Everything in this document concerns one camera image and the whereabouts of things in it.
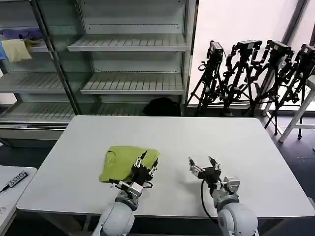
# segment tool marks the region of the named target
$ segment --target tripod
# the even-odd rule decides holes
[[[285,102],[290,100],[293,103],[299,101],[298,93],[302,90],[302,103],[305,97],[305,86],[306,81],[311,75],[312,71],[315,67],[315,48],[306,44],[302,45],[301,50],[298,52],[295,58],[296,64],[296,73],[291,81],[290,85],[287,87],[285,94],[283,95],[281,101],[276,106],[275,110],[272,112],[271,117],[269,118],[268,122],[265,125],[265,129],[268,127],[269,123],[271,122],[272,118],[277,115],[278,110],[280,107],[284,105]],[[299,129],[299,136],[298,139],[301,139],[301,129]]]
[[[196,97],[199,100],[197,109],[194,116],[203,114],[209,103],[215,101],[218,96],[218,90],[216,90],[217,79],[219,85],[222,87],[222,81],[219,74],[220,65],[222,63],[223,47],[218,42],[211,41],[210,47],[207,53],[207,63],[202,61],[202,64],[198,67],[198,70],[204,71],[200,80],[198,81],[195,89],[190,94],[190,98],[187,101],[187,105],[190,103],[192,97]],[[201,85],[204,84],[200,98],[196,95],[196,92]]]
[[[226,93],[221,91],[221,100],[223,100],[223,110],[225,114],[231,114],[229,106],[233,101],[239,100],[241,95],[244,94],[250,102],[252,101],[252,88],[251,88],[251,73],[257,53],[260,49],[262,41],[248,40],[243,42],[238,42],[232,47],[231,54],[228,55],[226,60],[227,71],[224,72],[223,76],[225,77],[223,84],[227,87]],[[240,59],[235,63],[234,67],[232,66],[232,58],[236,55],[236,52],[239,50]],[[248,65],[250,56],[252,55],[251,67]],[[230,77],[235,73],[237,69],[235,78],[231,85],[228,85]],[[247,85],[241,85],[238,87],[240,77],[243,74],[244,70],[246,71],[245,82]],[[245,94],[245,89],[248,88],[249,95]]]
[[[243,114],[246,112],[250,111],[251,116],[254,115],[254,110],[258,104],[261,104],[261,100],[264,100],[266,98],[272,99],[271,102],[278,103],[278,89],[280,85],[282,84],[283,81],[286,81],[286,72],[289,70],[291,67],[291,59],[294,54],[294,52],[291,50],[289,46],[286,46],[282,44],[281,42],[278,41],[272,41],[268,40],[267,45],[263,54],[263,59],[262,61],[265,61],[267,58],[267,55],[270,51],[270,58],[268,60],[268,63],[266,63],[263,67],[257,66],[256,67],[256,73],[254,77],[252,78],[253,81],[258,80],[258,77],[266,70],[267,74],[262,82],[261,87],[259,88],[258,85],[256,85],[256,90],[257,90],[257,96],[255,100],[252,102],[250,107],[246,109]],[[282,61],[282,57],[286,56],[285,62],[286,66],[279,71],[279,65]]]

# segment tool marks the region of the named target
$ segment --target black cable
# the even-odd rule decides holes
[[[225,54],[225,50],[223,49],[223,53],[224,53],[224,56],[225,56],[225,61],[227,61],[227,57],[226,57],[226,54]]]
[[[203,210],[205,211],[205,213],[207,214],[207,216],[209,217],[210,220],[212,220],[214,223],[218,223],[218,221],[214,218],[212,218],[212,216],[208,213],[206,207],[205,207],[205,203],[203,201],[203,184],[205,182],[205,179],[202,180],[201,182],[201,204],[202,204],[202,207],[203,207]]]

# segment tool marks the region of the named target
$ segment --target blue cloth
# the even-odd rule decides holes
[[[8,57],[5,54],[5,51],[2,47],[2,42],[0,41],[0,60],[8,60]]]
[[[39,40],[43,38],[43,35],[39,28],[28,28],[28,29],[3,29],[0,30],[2,34],[7,39],[29,39],[29,40]]]

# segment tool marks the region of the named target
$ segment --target white chair leg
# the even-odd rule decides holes
[[[270,109],[270,107],[271,107],[270,98],[268,98],[267,101],[268,101],[269,103],[266,104],[266,107],[265,107],[265,109],[264,109],[263,112],[262,112],[262,115],[263,115],[263,116],[266,116],[266,115],[267,115],[267,112],[269,111],[269,109]]]
[[[290,124],[287,126],[281,137],[279,138],[279,142],[283,143],[288,135],[291,133],[292,129],[294,129],[297,121],[301,118],[301,116],[304,114],[305,110],[309,106],[309,104],[312,102],[312,100],[315,97],[315,90],[311,90],[309,95],[304,100],[303,104],[301,105],[300,109],[296,112],[295,116],[291,120]]]

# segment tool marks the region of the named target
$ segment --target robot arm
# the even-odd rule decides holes
[[[102,213],[98,225],[92,236],[125,236],[134,222],[133,211],[138,208],[138,199],[142,194],[144,183],[152,180],[154,172],[157,170],[158,160],[155,161],[151,169],[141,164],[147,152],[138,157],[131,168],[133,177],[131,183],[121,180],[110,179],[113,186],[121,191],[115,199],[114,204],[106,206]]]
[[[199,179],[204,179],[213,197],[218,212],[218,223],[224,236],[259,236],[258,219],[254,212],[239,203],[238,178],[220,179],[220,164],[209,157],[212,167],[200,168],[189,158],[190,171]]]

